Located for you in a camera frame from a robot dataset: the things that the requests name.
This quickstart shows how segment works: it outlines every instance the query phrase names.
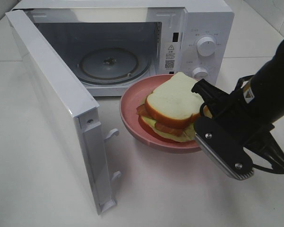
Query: robotic arm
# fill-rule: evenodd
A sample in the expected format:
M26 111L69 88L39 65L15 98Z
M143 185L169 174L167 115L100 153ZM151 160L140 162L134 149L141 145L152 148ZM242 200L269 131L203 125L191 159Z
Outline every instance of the robotic arm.
M254 175L253 168L284 174L284 152L270 133L272 123L284 116L284 40L272 60L255 75L240 78L230 94L204 79L191 91L205 101L194 123L196 141L228 176L245 180ZM204 116L205 106L212 118ZM253 164L243 148L267 160L272 169Z

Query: screw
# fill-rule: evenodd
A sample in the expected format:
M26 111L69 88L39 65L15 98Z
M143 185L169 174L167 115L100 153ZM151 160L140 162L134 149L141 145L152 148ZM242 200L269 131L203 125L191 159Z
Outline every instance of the screw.
M241 169L242 168L242 164L241 163L235 163L235 168Z
M211 133L206 133L205 137L206 137L207 139L211 139L211 138L212 138L212 134L211 134Z

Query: qr code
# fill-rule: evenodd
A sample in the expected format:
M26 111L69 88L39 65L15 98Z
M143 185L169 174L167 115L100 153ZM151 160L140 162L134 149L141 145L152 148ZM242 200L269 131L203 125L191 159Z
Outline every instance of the qr code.
M174 60L166 60L165 69L173 69L173 68L174 68Z

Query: sandwich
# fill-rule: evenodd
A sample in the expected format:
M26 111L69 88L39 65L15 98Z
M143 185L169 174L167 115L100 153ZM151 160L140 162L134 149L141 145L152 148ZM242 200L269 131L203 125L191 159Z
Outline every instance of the sandwich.
M197 80L182 72L173 75L137 107L138 122L148 133L167 142L194 140L194 121L204 100L191 92Z

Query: warning sticker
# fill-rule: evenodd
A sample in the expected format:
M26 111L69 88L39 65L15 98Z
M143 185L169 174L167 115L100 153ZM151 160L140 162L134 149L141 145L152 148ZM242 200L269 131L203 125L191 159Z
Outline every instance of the warning sticker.
M252 99L254 99L254 94L251 90L251 87L244 91L244 98L246 100L246 103L249 103L252 101Z
M173 43L165 44L165 69L174 69L176 46Z

